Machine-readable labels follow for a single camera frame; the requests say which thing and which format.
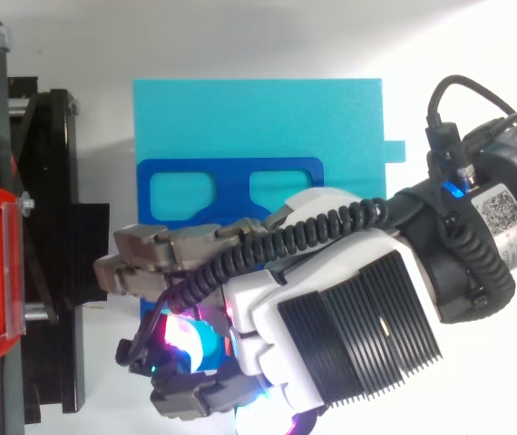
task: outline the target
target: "cable connector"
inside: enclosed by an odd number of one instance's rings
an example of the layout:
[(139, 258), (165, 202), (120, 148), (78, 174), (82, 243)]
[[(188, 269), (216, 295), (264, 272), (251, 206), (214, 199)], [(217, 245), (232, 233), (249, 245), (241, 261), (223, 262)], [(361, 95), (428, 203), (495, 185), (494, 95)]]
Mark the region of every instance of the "cable connector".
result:
[(468, 166), (470, 161), (464, 148), (458, 127), (453, 122), (443, 122), (438, 127), (425, 129), (430, 149), (442, 169), (458, 169)]

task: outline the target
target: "qr code label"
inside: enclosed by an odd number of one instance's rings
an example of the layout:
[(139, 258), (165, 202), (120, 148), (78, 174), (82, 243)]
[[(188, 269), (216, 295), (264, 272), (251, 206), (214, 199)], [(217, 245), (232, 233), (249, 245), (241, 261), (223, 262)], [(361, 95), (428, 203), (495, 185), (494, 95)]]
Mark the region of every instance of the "qr code label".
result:
[(502, 260), (510, 269), (517, 267), (517, 200), (499, 184), (472, 200), (494, 237)]
[(494, 237), (517, 225), (517, 203), (508, 190), (486, 199), (478, 209)]

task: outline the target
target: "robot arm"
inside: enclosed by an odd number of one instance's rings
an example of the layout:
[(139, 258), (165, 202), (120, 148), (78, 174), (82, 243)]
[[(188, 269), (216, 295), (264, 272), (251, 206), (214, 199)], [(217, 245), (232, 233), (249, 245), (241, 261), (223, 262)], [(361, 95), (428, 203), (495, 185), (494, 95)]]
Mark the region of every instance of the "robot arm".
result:
[[(451, 84), (481, 94), (506, 118), (461, 140), (437, 113)], [(426, 131), (429, 179), (387, 201), (313, 188), (262, 224), (116, 233), (120, 254), (95, 264), (102, 288), (157, 300), (134, 339), (121, 342), (117, 361), (141, 374), (163, 367), (151, 396), (162, 415), (228, 411), (269, 388), (299, 422), (312, 421), (437, 361), (439, 323), (483, 319), (511, 301), (517, 114), (481, 85), (452, 76), (434, 92)], [(181, 370), (180, 357), (155, 339), (164, 308), (229, 336), (236, 361), (212, 376)]]

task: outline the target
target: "black metal frame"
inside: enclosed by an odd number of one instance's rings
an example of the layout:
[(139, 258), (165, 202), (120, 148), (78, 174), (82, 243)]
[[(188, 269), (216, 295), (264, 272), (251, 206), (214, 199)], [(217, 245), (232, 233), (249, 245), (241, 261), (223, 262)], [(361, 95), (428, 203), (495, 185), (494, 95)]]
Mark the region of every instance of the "black metal frame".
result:
[(15, 187), (35, 201), (24, 220), (25, 297), (42, 302), (49, 317), (27, 322), (22, 340), (25, 424), (41, 421), (42, 404), (71, 413), (85, 402), (80, 305), (105, 300), (93, 261), (107, 254), (109, 234), (109, 206), (79, 204), (73, 97), (35, 88), (36, 78), (9, 79), (9, 94), (29, 101), (22, 118), (11, 118)]
[[(21, 119), (9, 121), (9, 93), (29, 98)], [(80, 305), (105, 299), (93, 260), (107, 254), (109, 205), (78, 202), (71, 100), (63, 90), (37, 93), (36, 79), (7, 86), (0, 51), (0, 188), (35, 200), (24, 220), (25, 296), (49, 317), (27, 322), (27, 334), (0, 359), (0, 435), (24, 434), (25, 423), (40, 421), (41, 404), (61, 403), (69, 413), (85, 400)]]

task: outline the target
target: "white wall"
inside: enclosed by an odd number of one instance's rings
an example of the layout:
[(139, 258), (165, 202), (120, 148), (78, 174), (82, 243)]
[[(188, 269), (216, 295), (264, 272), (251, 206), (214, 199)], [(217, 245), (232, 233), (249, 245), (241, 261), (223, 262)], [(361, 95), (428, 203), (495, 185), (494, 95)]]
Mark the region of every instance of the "white wall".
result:
[[(517, 2), (504, 0), (0, 0), (14, 33), (14, 75), (39, 75), (82, 105), (81, 197), (112, 203), (112, 228), (136, 220), (132, 79), (138, 77), (381, 77), (385, 135), (406, 140), (388, 191), (424, 178), (425, 107), (445, 75), (463, 73), (517, 109)], [(463, 131), (496, 110), (454, 89), (441, 113)], [(137, 302), (86, 308), (87, 403), (43, 408), (41, 434), (231, 434), (229, 415), (159, 417), (148, 381), (113, 364)], [(330, 411), (317, 433), (517, 433), (517, 296), (501, 314), (444, 328), (445, 360), (398, 392)]]

